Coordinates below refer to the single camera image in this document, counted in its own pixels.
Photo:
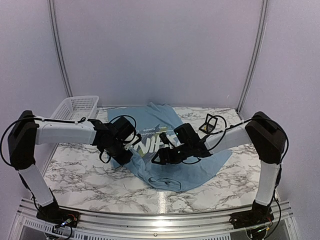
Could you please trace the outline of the light blue printed t-shirt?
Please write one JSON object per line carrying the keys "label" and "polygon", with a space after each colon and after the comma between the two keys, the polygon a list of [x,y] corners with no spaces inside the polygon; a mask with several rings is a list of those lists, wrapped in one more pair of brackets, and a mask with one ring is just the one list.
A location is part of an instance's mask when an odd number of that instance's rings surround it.
{"label": "light blue printed t-shirt", "polygon": [[152,102],[145,106],[111,108],[107,111],[108,121],[122,115],[136,125],[137,132],[141,134],[141,141],[131,149],[133,156],[124,168],[153,188],[173,192],[197,188],[212,179],[232,155],[230,150],[224,150],[201,161],[189,157],[186,163],[152,163],[157,151],[166,147],[159,137],[160,133],[166,133],[173,144],[180,144],[174,128],[182,125],[182,120],[170,105]]}

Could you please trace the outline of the white perforated plastic basket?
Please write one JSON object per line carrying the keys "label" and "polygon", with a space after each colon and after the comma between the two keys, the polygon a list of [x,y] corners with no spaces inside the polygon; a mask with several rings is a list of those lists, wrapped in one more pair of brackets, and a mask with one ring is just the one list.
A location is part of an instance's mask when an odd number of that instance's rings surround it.
{"label": "white perforated plastic basket", "polygon": [[82,117],[95,119],[99,99],[97,95],[65,98],[50,118],[67,121],[80,120]]}

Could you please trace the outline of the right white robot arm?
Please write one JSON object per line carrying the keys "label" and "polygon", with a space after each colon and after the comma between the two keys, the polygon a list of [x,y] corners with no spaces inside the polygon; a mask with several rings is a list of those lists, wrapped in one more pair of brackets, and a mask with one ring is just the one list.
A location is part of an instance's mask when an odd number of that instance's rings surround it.
{"label": "right white robot arm", "polygon": [[282,162],[289,149],[289,138],[285,130],[264,112],[240,123],[213,132],[210,121],[200,127],[205,136],[200,137],[189,123],[174,129],[179,145],[173,145],[168,137],[160,134],[167,145],[160,148],[151,159],[153,164],[180,164],[189,157],[203,159],[241,145],[252,144],[261,164],[259,184],[254,200],[256,205],[248,212],[247,219],[258,224],[267,216],[266,207],[275,196],[282,174]]}

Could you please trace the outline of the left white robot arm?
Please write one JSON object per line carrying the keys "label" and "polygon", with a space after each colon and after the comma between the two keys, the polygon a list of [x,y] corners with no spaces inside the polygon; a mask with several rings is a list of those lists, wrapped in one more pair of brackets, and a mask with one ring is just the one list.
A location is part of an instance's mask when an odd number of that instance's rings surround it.
{"label": "left white robot arm", "polygon": [[53,223],[63,219],[63,211],[58,208],[55,198],[36,166],[35,146],[42,144],[75,143],[95,146],[99,156],[107,154],[118,164],[130,162],[130,150],[141,141],[136,130],[137,122],[129,115],[117,116],[113,122],[82,117],[80,120],[62,120],[36,116],[25,110],[19,119],[12,122],[0,140],[7,140],[9,159],[0,157],[14,168],[38,204],[44,208],[44,215]]}

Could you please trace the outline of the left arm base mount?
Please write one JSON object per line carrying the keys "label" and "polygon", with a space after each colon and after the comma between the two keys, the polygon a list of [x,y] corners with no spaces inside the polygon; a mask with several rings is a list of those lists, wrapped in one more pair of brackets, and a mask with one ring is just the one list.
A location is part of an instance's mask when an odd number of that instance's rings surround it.
{"label": "left arm base mount", "polygon": [[72,227],[76,228],[80,218],[78,211],[61,208],[56,200],[46,206],[34,205],[37,209],[36,217],[40,220],[53,223],[58,227]]}

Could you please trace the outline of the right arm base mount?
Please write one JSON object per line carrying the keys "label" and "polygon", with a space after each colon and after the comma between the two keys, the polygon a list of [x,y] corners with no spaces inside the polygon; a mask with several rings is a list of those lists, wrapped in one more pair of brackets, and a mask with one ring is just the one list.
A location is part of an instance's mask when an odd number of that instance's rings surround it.
{"label": "right arm base mount", "polygon": [[271,223],[273,220],[274,215],[272,213],[271,203],[262,205],[254,200],[250,210],[232,213],[229,222],[233,225],[234,229],[240,229]]}

